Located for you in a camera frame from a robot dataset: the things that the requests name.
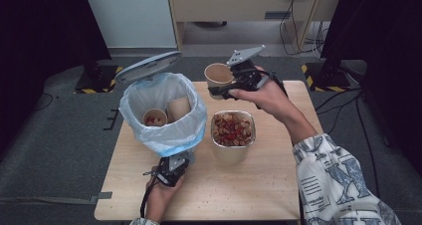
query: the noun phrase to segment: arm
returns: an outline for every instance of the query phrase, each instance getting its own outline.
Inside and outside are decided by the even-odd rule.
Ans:
[[[394,224],[394,212],[366,188],[357,159],[317,134],[279,86],[268,80],[256,92],[232,90],[240,100],[255,103],[282,122],[292,139],[298,186],[308,224]]]
[[[151,192],[148,195],[146,203],[145,219],[137,218],[133,220],[130,225],[157,225],[161,223],[162,218],[165,215],[173,196],[183,186],[184,175],[180,177],[174,187],[165,186],[158,180],[155,180],[155,185],[152,187]],[[146,188],[153,182],[153,178],[149,179],[146,183]]]

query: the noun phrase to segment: patterned sleeve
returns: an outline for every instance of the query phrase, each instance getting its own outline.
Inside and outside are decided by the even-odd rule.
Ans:
[[[159,225],[159,223],[146,218],[136,218],[129,225]]]
[[[328,134],[301,141],[293,153],[307,224],[401,224],[367,189],[357,159]]]

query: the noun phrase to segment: plastic bag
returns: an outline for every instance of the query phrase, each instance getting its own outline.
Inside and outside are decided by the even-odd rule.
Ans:
[[[142,124],[142,117],[148,110],[165,111],[169,101],[186,96],[191,111],[183,118],[162,127]],[[118,109],[131,126],[135,138],[161,157],[193,148],[205,133],[205,104],[192,82],[181,74],[161,73],[154,75],[152,81],[133,83],[124,91]]]

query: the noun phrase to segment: bin lid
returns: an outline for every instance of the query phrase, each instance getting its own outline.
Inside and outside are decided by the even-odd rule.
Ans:
[[[180,51],[174,51],[147,58],[121,70],[114,78],[121,84],[147,79],[175,65],[181,55]]]

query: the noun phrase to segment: black curtain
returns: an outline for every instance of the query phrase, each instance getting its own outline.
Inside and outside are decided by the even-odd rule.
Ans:
[[[88,0],[0,0],[0,155],[53,74],[110,59]]]
[[[363,88],[388,144],[422,174],[422,40],[420,0],[340,0],[322,56],[364,60]]]

